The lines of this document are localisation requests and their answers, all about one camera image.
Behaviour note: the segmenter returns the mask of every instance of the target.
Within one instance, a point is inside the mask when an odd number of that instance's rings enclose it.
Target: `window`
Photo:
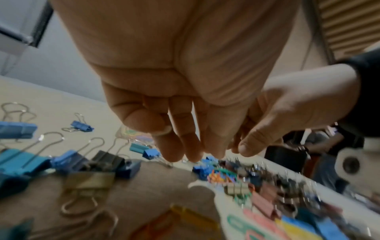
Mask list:
[[[0,0],[0,35],[38,47],[52,14],[47,0]]]

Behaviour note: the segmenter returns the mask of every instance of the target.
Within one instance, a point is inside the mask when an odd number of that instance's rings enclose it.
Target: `jeans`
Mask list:
[[[348,182],[338,176],[335,172],[336,157],[323,154],[315,167],[312,179],[338,193],[343,193]]]

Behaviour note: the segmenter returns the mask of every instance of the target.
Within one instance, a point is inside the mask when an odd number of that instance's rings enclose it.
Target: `tabletop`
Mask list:
[[[90,138],[102,137],[105,145],[89,153],[90,159],[98,150],[106,151],[112,145],[121,125],[120,120],[104,102],[0,77],[0,103],[5,102],[23,103],[37,115],[37,118],[31,121],[38,125],[34,138],[46,132],[58,131],[64,134],[63,142],[43,151],[42,155],[45,156],[58,156],[69,149],[81,148],[88,143]],[[76,120],[74,113],[84,115],[86,122],[95,128],[94,131],[63,132],[61,128],[70,127],[71,122]],[[57,140],[57,136],[47,136],[40,145],[28,151],[36,153],[44,146],[44,142],[54,140]],[[14,140],[1,141],[8,147],[18,149],[30,145],[31,142],[32,140],[22,140],[21,143],[15,143]],[[122,144],[122,141],[117,142],[115,149]],[[121,153],[132,159],[148,161],[142,158],[141,154],[129,151],[127,147]],[[286,171],[287,175],[296,181],[311,181],[260,156],[246,158],[227,151],[226,157],[238,157],[243,163],[264,163],[272,172],[285,174]],[[174,163],[173,169],[168,169],[158,163],[143,162],[140,172],[134,179],[116,182],[103,203],[115,211],[120,218],[115,239],[126,239],[128,233],[164,212],[171,203],[191,208],[218,221],[223,229],[222,237],[225,239],[244,239],[244,236],[230,227],[227,222],[229,214],[234,214],[249,222],[241,208],[233,202],[231,197],[216,190],[207,182],[197,180],[196,176],[190,172],[192,166],[191,163],[180,161]],[[34,217],[35,228],[40,229],[67,222],[67,219],[59,215],[60,204],[64,198],[61,194],[62,181],[63,178],[58,174],[43,176],[33,180],[25,192],[1,200],[0,223],[16,224],[22,219]],[[375,236],[378,235],[380,215],[324,186],[316,184],[315,189],[323,201],[341,207],[348,221],[365,225]],[[195,231],[184,231],[189,239],[198,238],[195,237]],[[169,239],[178,239],[174,235]]]

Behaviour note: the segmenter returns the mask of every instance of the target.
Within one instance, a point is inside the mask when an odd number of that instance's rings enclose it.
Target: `black shirt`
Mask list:
[[[327,154],[332,156],[337,156],[338,152],[346,147],[351,148],[360,148],[363,147],[364,144],[364,138],[363,137],[357,137],[354,134],[344,130],[343,128],[336,126],[336,132],[343,135],[344,139],[337,143],[334,147],[332,147]]]

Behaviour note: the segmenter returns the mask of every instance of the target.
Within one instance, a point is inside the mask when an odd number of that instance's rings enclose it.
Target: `brown slatted blind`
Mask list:
[[[321,30],[336,60],[380,41],[380,0],[315,0]]]

